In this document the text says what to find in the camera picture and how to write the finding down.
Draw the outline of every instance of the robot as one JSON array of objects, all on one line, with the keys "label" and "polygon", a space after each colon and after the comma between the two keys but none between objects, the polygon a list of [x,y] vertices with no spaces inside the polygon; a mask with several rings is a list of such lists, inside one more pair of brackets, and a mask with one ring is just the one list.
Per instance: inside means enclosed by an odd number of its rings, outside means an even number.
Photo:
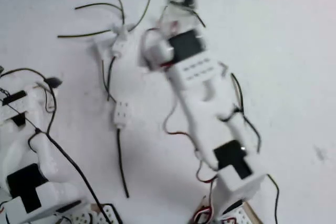
[{"label": "robot", "polygon": [[[50,80],[57,93],[60,82]],[[0,223],[62,216],[85,205],[84,190],[68,179],[71,171],[66,160],[47,135],[35,128],[46,129],[46,113],[55,106],[47,83],[24,82],[9,74],[1,76],[1,87],[0,186],[11,199],[1,203]]]},{"label": "robot", "polygon": [[[239,207],[251,199],[266,176],[258,156],[260,146],[253,141],[260,137],[244,112],[230,97],[232,82],[228,74],[222,77],[222,66],[213,57],[197,29],[199,18],[194,0],[169,0],[164,10],[166,21],[160,18],[155,30],[159,39],[145,50],[151,69],[164,69],[174,92],[182,104],[189,123],[189,136],[202,162],[216,172],[216,186],[209,203],[209,217],[220,222],[223,213]],[[195,88],[206,89],[205,97],[195,95]],[[211,118],[225,123],[232,138],[221,143],[209,139]],[[251,127],[256,135],[248,133]]]}]

